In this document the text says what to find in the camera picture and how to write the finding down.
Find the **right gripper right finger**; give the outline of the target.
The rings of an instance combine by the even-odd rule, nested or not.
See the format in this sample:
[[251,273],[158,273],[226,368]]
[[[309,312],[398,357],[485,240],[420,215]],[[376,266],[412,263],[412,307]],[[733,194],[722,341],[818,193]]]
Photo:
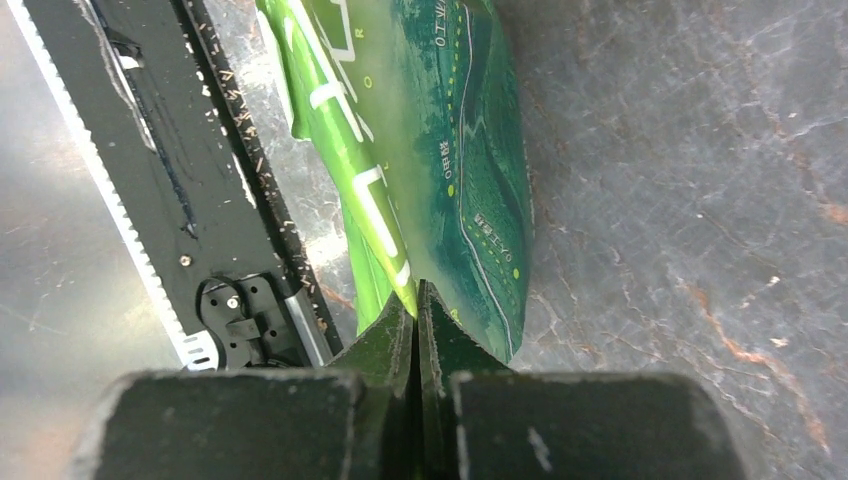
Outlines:
[[710,395],[671,372],[517,372],[418,293],[428,479],[742,479]]

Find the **green litter bag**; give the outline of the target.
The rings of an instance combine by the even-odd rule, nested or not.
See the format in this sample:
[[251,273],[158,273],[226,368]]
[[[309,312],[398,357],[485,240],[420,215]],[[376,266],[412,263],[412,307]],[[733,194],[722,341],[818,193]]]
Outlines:
[[515,68],[490,1],[260,1],[291,135],[340,200],[359,329],[420,281],[502,362],[524,330],[533,212]]

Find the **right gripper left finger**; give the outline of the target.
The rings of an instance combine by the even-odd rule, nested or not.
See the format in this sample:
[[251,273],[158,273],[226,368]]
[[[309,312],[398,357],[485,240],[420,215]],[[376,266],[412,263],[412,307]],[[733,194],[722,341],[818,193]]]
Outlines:
[[322,368],[142,371],[110,386],[73,479],[410,479],[413,320],[391,296]]

